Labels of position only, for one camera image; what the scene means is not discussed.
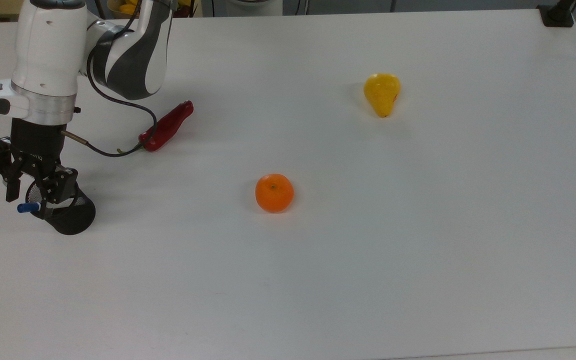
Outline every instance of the red chili pepper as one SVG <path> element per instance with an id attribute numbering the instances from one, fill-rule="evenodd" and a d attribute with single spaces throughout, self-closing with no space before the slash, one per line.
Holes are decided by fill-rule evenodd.
<path id="1" fill-rule="evenodd" d="M 174 136 L 174 134 L 177 133 L 181 123 L 183 123 L 183 121 L 186 120 L 194 110 L 195 108 L 190 100 L 177 105 L 177 107 L 172 109 L 172 111 L 157 122 L 157 130 L 155 131 L 155 134 L 152 135 L 148 142 L 143 144 L 143 148 L 150 152 L 159 150 Z M 152 130 L 153 127 L 150 127 L 146 132 L 140 134 L 139 142 L 141 143 L 148 139 Z"/>

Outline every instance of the blue handle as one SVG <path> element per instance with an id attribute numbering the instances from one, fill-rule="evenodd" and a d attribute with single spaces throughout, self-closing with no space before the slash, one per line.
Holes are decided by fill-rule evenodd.
<path id="1" fill-rule="evenodd" d="M 16 210 L 19 212 L 19 214 L 38 212 L 39 209 L 41 209 L 41 203 L 39 202 L 20 203 L 16 206 Z"/>

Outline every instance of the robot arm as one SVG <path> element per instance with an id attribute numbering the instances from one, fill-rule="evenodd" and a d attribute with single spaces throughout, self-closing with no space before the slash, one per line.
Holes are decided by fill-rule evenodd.
<path id="1" fill-rule="evenodd" d="M 84 54 L 90 54 L 94 79 L 128 100 L 155 94 L 166 75 L 167 48 L 176 0 L 146 0 L 135 31 L 96 19 L 88 28 Z M 87 73 L 84 59 L 80 69 Z"/>
<path id="2" fill-rule="evenodd" d="M 64 132 L 73 119 L 77 77 L 137 100 L 162 86 L 175 0 L 142 0 L 136 30 L 100 20 L 85 0 L 24 0 L 18 19 L 16 66 L 0 80 L 0 114 L 12 117 L 10 136 L 0 138 L 0 175 L 6 201 L 19 198 L 20 177 L 34 183 L 19 212 L 31 212 L 62 234 L 80 233 L 95 207 L 62 166 Z"/>

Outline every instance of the pear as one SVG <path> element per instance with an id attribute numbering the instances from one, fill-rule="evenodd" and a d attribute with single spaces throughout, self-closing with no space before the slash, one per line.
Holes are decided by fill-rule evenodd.
<path id="1" fill-rule="evenodd" d="M 387 117 L 393 112 L 400 91 L 402 84 L 391 73 L 373 73 L 363 84 L 363 95 L 380 117 Z"/>

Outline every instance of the table surface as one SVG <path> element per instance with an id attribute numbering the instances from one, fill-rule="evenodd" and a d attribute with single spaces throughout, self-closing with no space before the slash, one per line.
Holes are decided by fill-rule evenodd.
<path id="1" fill-rule="evenodd" d="M 0 23 L 0 79 L 15 25 Z M 4 201 L 0 360 L 363 360 L 576 346 L 576 26 L 537 10 L 178 19 L 157 153 L 62 162 L 96 204 L 55 233 Z M 391 117 L 362 95 L 394 73 Z M 81 78 L 69 130 L 148 116 Z M 10 120 L 0 116 L 0 137 Z M 295 201 L 267 214 L 256 180 Z"/>

